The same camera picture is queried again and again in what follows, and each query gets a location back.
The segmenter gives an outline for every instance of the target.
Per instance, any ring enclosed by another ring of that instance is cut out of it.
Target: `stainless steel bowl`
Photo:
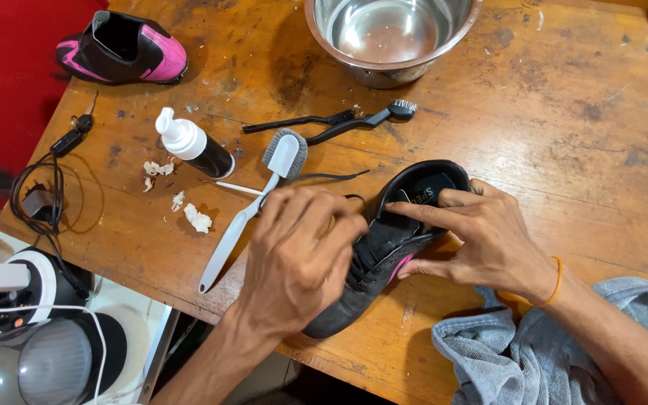
[[[306,0],[309,30],[367,87],[414,81],[472,27],[482,0]]]

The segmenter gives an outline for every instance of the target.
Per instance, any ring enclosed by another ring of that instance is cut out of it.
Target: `pink stripe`
[[[154,42],[164,55],[159,66],[146,77],[146,80],[167,81],[176,78],[186,66],[186,52],[182,44],[174,37],[164,37],[148,25],[142,27],[142,35]]]
[[[69,66],[71,68],[77,69],[78,71],[82,72],[85,75],[89,75],[89,76],[91,76],[93,78],[98,78],[101,81],[111,81],[111,80],[109,80],[107,78],[101,77],[100,75],[98,75],[98,74],[96,74],[94,72],[86,70],[83,66],[79,65],[77,62],[74,61],[74,56],[79,51],[79,42],[78,41],[59,42],[56,47],[57,47],[57,49],[64,48],[64,47],[67,47],[67,48],[71,47],[72,48],[71,51],[69,51],[69,53],[64,55],[64,57],[61,59],[62,63],[64,63],[65,65],[67,65],[67,66]]]
[[[389,283],[392,280],[394,280],[394,276],[397,275],[397,273],[399,272],[399,269],[401,268],[401,266],[403,266],[404,264],[409,263],[409,261],[412,259],[412,257],[414,257],[414,253],[411,253],[410,255],[406,256],[404,259],[402,259],[401,262],[399,262],[399,264],[397,264],[397,268],[394,269],[394,271],[391,273],[391,277],[389,277],[389,281],[387,282],[387,285],[389,285]]]

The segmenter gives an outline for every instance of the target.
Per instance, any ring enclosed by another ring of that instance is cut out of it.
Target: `gray towel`
[[[648,281],[620,277],[592,288],[648,329]],[[459,379],[453,404],[621,404],[589,354],[544,311],[533,308],[516,329],[494,292],[476,289],[489,312],[431,329]]]

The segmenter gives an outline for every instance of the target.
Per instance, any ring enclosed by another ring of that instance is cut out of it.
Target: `hand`
[[[437,275],[456,284],[482,285],[543,303],[557,285],[557,263],[534,244],[516,198],[481,180],[472,192],[443,189],[440,208],[395,202],[387,210],[450,230],[463,241],[447,261],[414,259],[400,271]]]
[[[323,187],[274,190],[249,244],[236,310],[277,339],[301,331],[341,296],[351,245],[368,230],[346,198]]]

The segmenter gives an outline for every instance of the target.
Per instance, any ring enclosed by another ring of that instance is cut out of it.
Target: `orange bracelet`
[[[562,260],[556,256],[552,256],[552,258],[556,259],[556,263],[559,265],[559,277],[556,279],[556,287],[553,288],[552,296],[549,297],[548,300],[537,305],[537,307],[539,308],[542,308],[543,306],[548,306],[550,303],[552,303],[554,297],[556,297],[557,293],[559,292],[559,285],[562,284],[562,273],[564,272],[564,266],[562,265]]]

